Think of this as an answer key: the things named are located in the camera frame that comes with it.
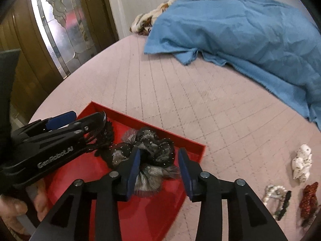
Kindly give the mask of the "person's left hand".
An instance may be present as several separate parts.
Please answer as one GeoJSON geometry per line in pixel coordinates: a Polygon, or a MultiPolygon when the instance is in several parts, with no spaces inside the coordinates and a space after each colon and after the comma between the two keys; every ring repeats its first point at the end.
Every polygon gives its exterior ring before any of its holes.
{"type": "MultiPolygon", "coordinates": [[[[46,185],[44,179],[40,179],[36,183],[30,186],[37,190],[37,194],[33,199],[33,204],[35,206],[35,210],[37,211],[39,221],[42,221],[44,217],[49,212],[49,203],[46,192],[46,185]]],[[[6,226],[16,232],[17,234],[29,236],[26,228],[18,221],[17,217],[25,215],[28,208],[25,202],[1,195],[1,218],[6,224],[6,226]]]]}

